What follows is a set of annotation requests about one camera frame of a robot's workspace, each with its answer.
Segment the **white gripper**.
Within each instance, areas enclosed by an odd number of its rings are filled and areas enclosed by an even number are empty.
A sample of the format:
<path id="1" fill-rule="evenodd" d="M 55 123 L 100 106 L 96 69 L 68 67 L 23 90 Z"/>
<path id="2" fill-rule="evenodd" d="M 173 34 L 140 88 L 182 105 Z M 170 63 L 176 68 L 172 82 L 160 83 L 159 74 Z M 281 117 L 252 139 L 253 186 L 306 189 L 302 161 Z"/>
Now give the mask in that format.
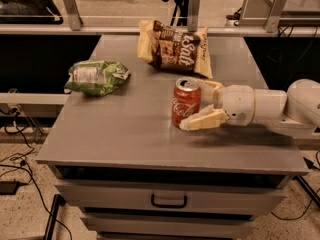
<path id="1" fill-rule="evenodd" d="M 252 121 L 255 93 L 250 86 L 231 85 L 223 88 L 220 82 L 202 79 L 198 79 L 198 83 L 201 88 L 201 100 L 214 103 L 218 99 L 221 109 L 216 109 L 213 105 L 206 106 L 198 113 L 183 119 L 179 124 L 181 130 L 218 128 L 226 121 L 229 125 L 246 126 Z"/>

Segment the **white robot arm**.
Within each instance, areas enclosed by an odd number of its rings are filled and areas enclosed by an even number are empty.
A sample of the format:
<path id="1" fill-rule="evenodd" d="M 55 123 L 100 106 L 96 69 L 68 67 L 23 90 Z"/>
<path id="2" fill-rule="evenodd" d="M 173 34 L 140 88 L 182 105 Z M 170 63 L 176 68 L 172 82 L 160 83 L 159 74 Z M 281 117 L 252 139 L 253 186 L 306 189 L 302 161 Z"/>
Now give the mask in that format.
<path id="1" fill-rule="evenodd" d="M 320 83 L 316 81 L 300 79 L 285 91 L 248 85 L 225 87 L 210 80 L 201 80 L 199 84 L 201 98 L 208 105 L 182 120 L 182 130 L 257 124 L 277 134 L 311 138 L 320 128 Z"/>

